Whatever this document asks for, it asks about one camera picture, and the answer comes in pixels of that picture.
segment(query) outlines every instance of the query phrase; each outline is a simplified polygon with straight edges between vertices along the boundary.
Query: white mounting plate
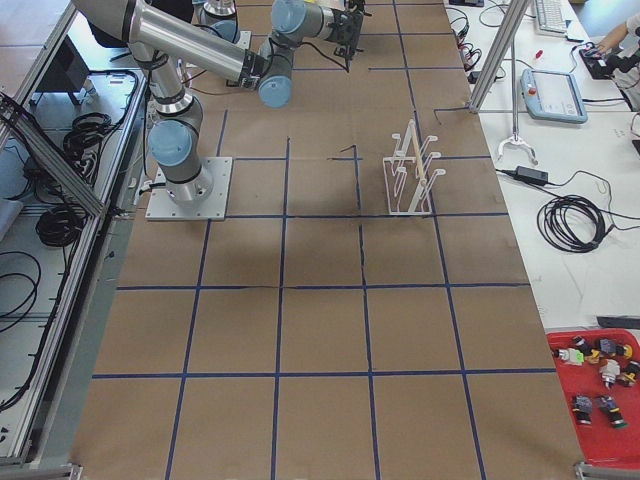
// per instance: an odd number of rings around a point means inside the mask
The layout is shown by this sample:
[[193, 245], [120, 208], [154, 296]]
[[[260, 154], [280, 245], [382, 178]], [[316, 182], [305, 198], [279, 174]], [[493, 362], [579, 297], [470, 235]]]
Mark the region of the white mounting plate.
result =
[[[166, 189], [157, 188], [151, 192], [145, 215], [147, 220], [224, 220], [233, 158], [205, 157], [202, 159], [202, 166], [213, 177], [213, 190], [204, 200], [179, 204], [171, 199]], [[161, 169], [158, 169], [155, 182], [165, 182]]]

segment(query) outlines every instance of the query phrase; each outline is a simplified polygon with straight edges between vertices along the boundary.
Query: device screen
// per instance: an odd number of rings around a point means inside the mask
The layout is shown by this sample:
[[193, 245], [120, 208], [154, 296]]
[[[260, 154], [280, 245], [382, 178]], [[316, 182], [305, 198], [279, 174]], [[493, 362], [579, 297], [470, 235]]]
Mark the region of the device screen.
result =
[[533, 79], [543, 112], [571, 116], [580, 114], [569, 76], [534, 71]]

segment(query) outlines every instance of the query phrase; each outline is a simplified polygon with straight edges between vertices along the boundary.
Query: person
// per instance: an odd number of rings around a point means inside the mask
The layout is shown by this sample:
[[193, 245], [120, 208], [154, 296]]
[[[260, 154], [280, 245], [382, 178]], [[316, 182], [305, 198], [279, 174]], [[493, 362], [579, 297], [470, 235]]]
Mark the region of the person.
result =
[[[640, 28], [640, 13], [629, 17], [626, 22], [621, 23], [611, 30], [597, 45], [598, 52], [601, 55], [616, 50], [627, 35], [637, 35], [636, 30]], [[624, 52], [623, 55], [632, 55], [635, 50]], [[635, 112], [640, 111], [640, 66], [636, 65], [627, 73], [620, 70], [614, 70], [613, 80], [622, 92], [623, 96], [629, 102], [631, 109]]]

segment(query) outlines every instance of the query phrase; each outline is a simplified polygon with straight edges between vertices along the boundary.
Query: white rack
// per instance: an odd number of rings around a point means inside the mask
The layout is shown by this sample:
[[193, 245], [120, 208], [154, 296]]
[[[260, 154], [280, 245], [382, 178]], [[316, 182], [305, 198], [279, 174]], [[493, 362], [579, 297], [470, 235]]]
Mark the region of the white rack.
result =
[[[403, 216], [431, 215], [433, 213], [433, 205], [431, 204], [429, 193], [436, 178], [447, 173], [442, 168], [436, 168], [430, 178], [427, 176], [431, 161], [434, 158], [441, 157], [440, 152], [429, 152], [427, 154], [429, 145], [436, 142], [438, 137], [429, 135], [420, 145], [418, 143], [416, 122], [409, 120], [404, 139], [399, 133], [392, 134], [391, 138], [396, 141], [393, 156], [382, 159], [389, 214]], [[413, 156], [407, 156], [410, 147], [413, 147]], [[411, 177], [409, 176], [409, 170], [413, 170]], [[413, 190], [410, 200], [409, 195], [403, 197], [404, 191], [407, 189], [407, 179], [409, 178], [412, 186], [408, 190]]]

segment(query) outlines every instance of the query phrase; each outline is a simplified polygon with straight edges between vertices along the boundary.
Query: blue and white device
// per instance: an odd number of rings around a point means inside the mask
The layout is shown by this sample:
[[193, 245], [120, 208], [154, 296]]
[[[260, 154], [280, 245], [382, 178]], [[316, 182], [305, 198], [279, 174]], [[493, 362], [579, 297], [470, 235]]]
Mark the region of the blue and white device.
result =
[[522, 72], [520, 85], [533, 118], [566, 123], [587, 121], [576, 79], [570, 73], [527, 68]]

